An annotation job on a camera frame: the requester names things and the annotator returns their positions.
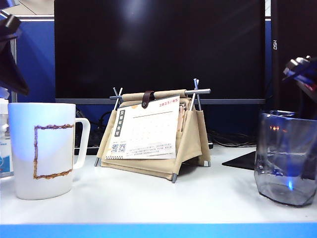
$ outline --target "calendar page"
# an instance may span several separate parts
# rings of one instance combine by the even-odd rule
[[[179,96],[119,108],[106,159],[176,159]]]

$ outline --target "canvas calendar stand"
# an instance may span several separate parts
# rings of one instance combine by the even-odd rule
[[[101,159],[102,167],[111,167],[146,175],[166,178],[176,182],[177,175],[183,162],[191,165],[210,167],[210,151],[208,147],[207,131],[204,119],[204,112],[201,110],[200,94],[210,93],[210,89],[198,89],[198,80],[194,79],[194,90],[170,90],[154,92],[155,99],[161,99],[180,95],[180,103],[185,104],[186,111],[182,130],[176,135],[176,159],[106,159],[106,149],[110,141],[112,129],[114,127],[117,107],[135,105],[144,103],[145,93],[123,94],[122,88],[119,94],[114,88],[116,96],[110,97],[116,99],[114,109],[111,112],[105,133],[97,152],[95,166]],[[197,97],[198,110],[194,107],[194,101]]]

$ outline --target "desk surface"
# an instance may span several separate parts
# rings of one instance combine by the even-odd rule
[[[0,180],[1,224],[36,223],[265,223],[317,222],[317,201],[294,208],[259,195],[253,171],[221,165],[254,148],[211,150],[211,167],[182,166],[176,183],[112,168],[87,156],[73,188],[55,198],[28,201]]]

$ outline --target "black monitor screen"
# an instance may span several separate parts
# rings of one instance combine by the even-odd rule
[[[56,98],[264,98],[264,0],[55,0]]]

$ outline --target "mug handle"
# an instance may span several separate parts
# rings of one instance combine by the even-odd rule
[[[90,132],[90,123],[86,118],[75,118],[75,123],[76,122],[82,123],[83,131],[81,134],[78,159],[73,167],[75,170],[83,167],[83,165],[84,165],[86,153],[87,153],[88,137],[89,137],[89,132]]]

